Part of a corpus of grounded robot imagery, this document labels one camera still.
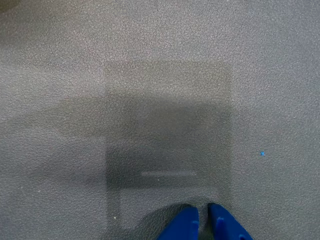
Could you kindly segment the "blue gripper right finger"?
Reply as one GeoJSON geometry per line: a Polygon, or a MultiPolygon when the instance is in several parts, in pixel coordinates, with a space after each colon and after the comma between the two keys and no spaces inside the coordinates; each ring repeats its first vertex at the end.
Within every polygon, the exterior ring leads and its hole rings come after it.
{"type": "Polygon", "coordinates": [[[213,238],[215,240],[253,240],[244,227],[222,205],[208,205],[213,238]]]}

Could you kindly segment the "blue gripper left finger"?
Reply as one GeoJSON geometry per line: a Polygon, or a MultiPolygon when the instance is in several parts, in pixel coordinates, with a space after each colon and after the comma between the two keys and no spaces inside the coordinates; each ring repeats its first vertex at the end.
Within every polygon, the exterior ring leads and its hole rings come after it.
{"type": "Polygon", "coordinates": [[[164,228],[157,240],[198,240],[199,212],[189,206],[181,210],[164,228]]]}

